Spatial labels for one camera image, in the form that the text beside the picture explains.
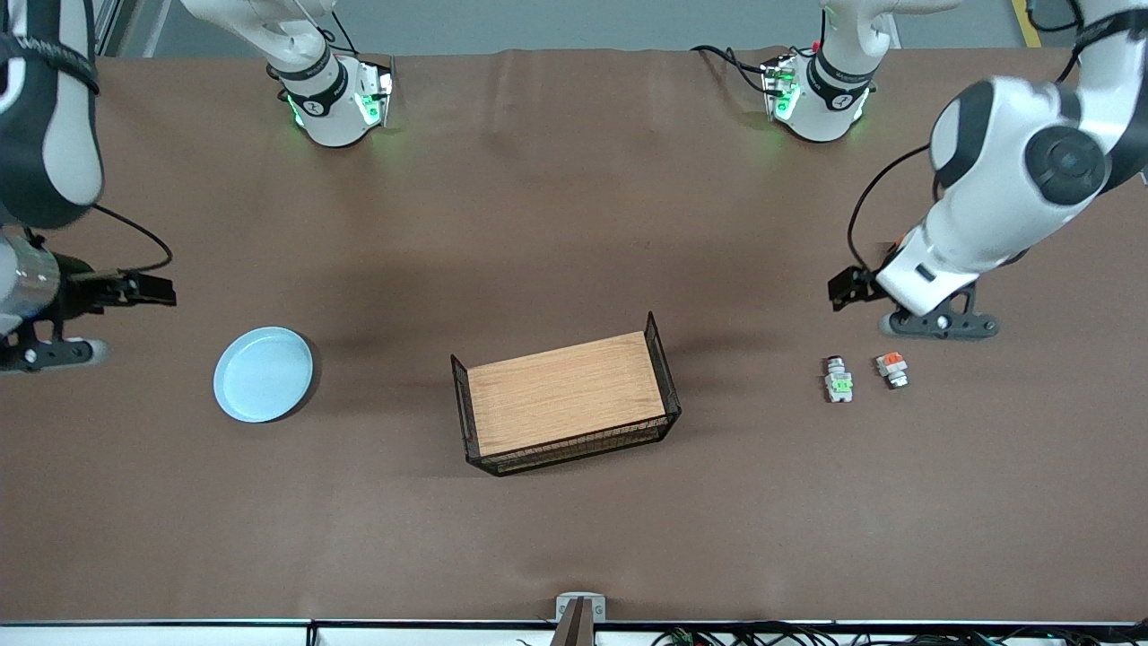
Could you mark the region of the upright aluminium frame strut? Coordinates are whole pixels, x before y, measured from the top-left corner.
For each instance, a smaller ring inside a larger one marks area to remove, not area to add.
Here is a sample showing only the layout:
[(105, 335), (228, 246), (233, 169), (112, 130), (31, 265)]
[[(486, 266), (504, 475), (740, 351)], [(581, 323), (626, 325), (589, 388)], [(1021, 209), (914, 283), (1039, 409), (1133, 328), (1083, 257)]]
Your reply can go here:
[(91, 0), (98, 55), (155, 57), (174, 0)]

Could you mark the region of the brown table cloth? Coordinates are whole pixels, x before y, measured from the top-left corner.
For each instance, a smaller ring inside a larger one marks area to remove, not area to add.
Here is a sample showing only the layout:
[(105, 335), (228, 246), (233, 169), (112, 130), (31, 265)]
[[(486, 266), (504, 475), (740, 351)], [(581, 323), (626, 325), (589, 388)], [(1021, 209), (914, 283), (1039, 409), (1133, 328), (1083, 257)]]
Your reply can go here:
[[(894, 50), (837, 143), (698, 53), (408, 57), (347, 150), (257, 60), (101, 60), (103, 202), (173, 248), (178, 306), (70, 324), (102, 365), (0, 378), (0, 621), (533, 620), (574, 589), (631, 620), (1145, 620), (1148, 187), (985, 277), (996, 338), (890, 338), (887, 303), (827, 299), (866, 182), (968, 84), (1065, 55)], [(451, 356), (647, 312), (664, 441), (466, 464)], [(214, 368), (259, 327), (307, 340), (313, 384), (242, 423)]]

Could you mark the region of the light blue round plate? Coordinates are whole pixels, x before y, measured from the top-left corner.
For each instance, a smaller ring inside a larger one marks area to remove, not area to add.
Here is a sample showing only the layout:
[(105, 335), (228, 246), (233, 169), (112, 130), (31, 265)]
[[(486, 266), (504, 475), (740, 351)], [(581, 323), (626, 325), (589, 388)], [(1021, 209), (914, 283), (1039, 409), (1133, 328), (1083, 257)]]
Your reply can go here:
[(310, 344), (286, 327), (259, 327), (238, 336), (214, 365), (214, 400), (242, 423), (271, 423), (298, 407), (311, 390)]

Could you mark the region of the white table edge rail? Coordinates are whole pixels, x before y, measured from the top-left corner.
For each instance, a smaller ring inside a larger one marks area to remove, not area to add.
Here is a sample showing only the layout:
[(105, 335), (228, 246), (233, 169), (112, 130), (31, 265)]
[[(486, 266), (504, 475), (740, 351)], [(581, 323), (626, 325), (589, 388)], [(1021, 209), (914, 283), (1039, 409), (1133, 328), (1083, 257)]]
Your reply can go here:
[[(73, 620), (0, 623), (0, 646), (549, 646), (553, 620)], [(1134, 622), (607, 621), (597, 646), (1148, 646)]]

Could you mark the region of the red button with green block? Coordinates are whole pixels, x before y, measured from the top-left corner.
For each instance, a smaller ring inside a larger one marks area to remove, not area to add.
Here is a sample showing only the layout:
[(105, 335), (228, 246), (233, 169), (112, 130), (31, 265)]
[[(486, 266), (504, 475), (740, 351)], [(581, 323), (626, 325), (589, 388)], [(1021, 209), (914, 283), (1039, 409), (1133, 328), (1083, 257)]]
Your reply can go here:
[(854, 397), (852, 372), (839, 355), (827, 357), (824, 364), (825, 375), (823, 380), (827, 400), (832, 402), (832, 404), (848, 404)]

